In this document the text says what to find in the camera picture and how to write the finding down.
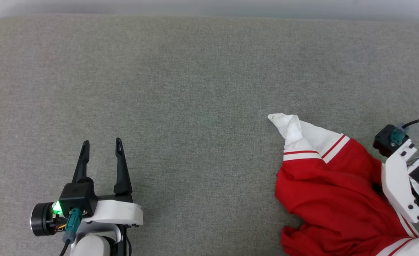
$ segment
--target red garment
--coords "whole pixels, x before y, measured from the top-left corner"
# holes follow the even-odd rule
[[[373,184],[381,183],[379,160],[357,141],[330,131],[322,132],[335,137],[325,141],[330,141],[329,145],[308,143],[306,134],[302,139],[297,136],[302,127],[296,120],[298,125],[293,128],[284,128],[272,120],[286,138],[276,198],[305,222],[297,230],[283,229],[281,244],[287,254],[396,256],[398,250],[411,244],[412,238],[419,237],[413,226],[373,190]],[[326,150],[319,152],[316,148]]]

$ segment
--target gray felt table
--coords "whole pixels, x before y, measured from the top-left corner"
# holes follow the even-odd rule
[[[419,118],[419,24],[0,20],[0,255],[59,254],[61,235],[32,234],[31,210],[59,197],[86,139],[96,193],[111,193],[116,137],[144,212],[135,255],[284,255],[281,229],[301,221],[274,197],[273,112],[379,156],[384,125]],[[419,125],[410,136],[419,148]]]

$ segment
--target white wall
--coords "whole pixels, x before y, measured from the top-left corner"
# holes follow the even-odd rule
[[[0,0],[0,17],[33,13],[419,21],[419,0]]]

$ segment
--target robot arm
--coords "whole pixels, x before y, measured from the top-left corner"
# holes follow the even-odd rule
[[[57,202],[37,204],[31,215],[34,235],[63,236],[63,255],[71,244],[71,256],[126,256],[132,253],[126,231],[130,227],[143,225],[141,206],[133,203],[132,185],[129,178],[123,144],[116,139],[117,181],[114,194],[96,196],[94,182],[86,176],[89,162],[89,141],[81,147],[73,180],[67,183]],[[116,239],[93,233],[114,232]]]
[[[408,164],[417,149],[405,134],[406,125],[399,128],[391,124],[385,126],[376,135],[373,146],[388,157],[382,166],[382,190],[385,196],[403,217],[416,223],[419,222],[419,158]]]

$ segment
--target cloth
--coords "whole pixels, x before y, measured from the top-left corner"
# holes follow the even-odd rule
[[[285,227],[281,244],[291,256],[419,256],[419,233],[372,188],[382,163],[354,139],[268,115],[285,139],[276,197],[305,223]]]

